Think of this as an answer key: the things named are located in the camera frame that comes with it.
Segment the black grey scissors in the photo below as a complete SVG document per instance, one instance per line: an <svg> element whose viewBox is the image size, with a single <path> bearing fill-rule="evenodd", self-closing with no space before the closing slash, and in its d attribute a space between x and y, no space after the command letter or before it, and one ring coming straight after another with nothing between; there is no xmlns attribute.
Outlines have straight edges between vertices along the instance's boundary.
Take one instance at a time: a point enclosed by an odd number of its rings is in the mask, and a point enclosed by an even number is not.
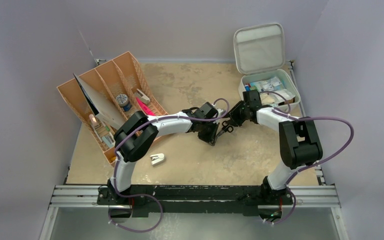
<svg viewBox="0 0 384 240"><path fill-rule="evenodd" d="M217 132L214 137L216 141L219 137L221 137L225 133L232 133L234 131L234 125L232 125L230 120L225 120L221 123L221 129Z"/></svg>

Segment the beige gauze wrap packet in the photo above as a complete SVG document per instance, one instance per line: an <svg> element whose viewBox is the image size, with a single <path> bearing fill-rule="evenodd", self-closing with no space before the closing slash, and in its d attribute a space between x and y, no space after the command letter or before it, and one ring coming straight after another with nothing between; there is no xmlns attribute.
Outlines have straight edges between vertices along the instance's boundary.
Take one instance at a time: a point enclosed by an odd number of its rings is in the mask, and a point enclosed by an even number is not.
<svg viewBox="0 0 384 240"><path fill-rule="evenodd" d="M276 100L268 93L261 93L259 96L262 105L273 105L276 103Z"/></svg>

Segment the blue white bandage roll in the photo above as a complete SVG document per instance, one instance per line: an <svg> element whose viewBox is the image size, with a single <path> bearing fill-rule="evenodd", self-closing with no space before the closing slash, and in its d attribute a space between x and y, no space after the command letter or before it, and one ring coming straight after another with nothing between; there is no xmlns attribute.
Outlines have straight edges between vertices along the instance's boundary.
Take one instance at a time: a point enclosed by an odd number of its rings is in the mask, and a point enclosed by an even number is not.
<svg viewBox="0 0 384 240"><path fill-rule="evenodd" d="M251 91L251 87L250 87L249 85L245 85L244 88L245 88L245 90L246 90L247 92Z"/></svg>

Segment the alcohol pad sachet pair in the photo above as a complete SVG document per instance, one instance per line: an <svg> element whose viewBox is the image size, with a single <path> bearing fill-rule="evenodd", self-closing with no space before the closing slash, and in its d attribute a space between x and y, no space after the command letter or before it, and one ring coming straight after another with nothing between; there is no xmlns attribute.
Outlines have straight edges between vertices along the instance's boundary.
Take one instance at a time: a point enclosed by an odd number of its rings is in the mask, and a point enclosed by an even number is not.
<svg viewBox="0 0 384 240"><path fill-rule="evenodd" d="M263 80L261 84L261 90L263 92L275 92L284 89L282 81L277 76Z"/></svg>

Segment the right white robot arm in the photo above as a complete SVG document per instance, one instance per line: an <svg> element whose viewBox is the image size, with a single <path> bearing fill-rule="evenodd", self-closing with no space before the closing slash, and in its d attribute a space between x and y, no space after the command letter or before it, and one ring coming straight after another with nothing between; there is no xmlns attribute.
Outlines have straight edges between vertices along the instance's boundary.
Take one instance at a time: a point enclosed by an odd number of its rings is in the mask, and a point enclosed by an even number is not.
<svg viewBox="0 0 384 240"><path fill-rule="evenodd" d="M223 129L231 132L234 127L250 121L278 132L281 160L260 187L262 200L272 204L286 194L294 174L322 158L323 148L313 120L300 119L263 105L257 90L244 91L242 95L243 99L228 112Z"/></svg>

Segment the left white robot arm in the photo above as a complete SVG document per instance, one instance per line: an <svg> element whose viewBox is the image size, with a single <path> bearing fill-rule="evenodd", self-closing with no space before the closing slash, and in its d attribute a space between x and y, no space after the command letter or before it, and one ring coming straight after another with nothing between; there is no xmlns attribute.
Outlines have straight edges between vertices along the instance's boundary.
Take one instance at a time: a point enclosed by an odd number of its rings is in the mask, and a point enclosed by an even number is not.
<svg viewBox="0 0 384 240"><path fill-rule="evenodd" d="M209 102L162 116L135 112L115 133L115 166L107 182L110 199L118 205L128 201L136 162L147 154L156 138L180 133L198 133L201 140L212 137L227 112Z"/></svg>

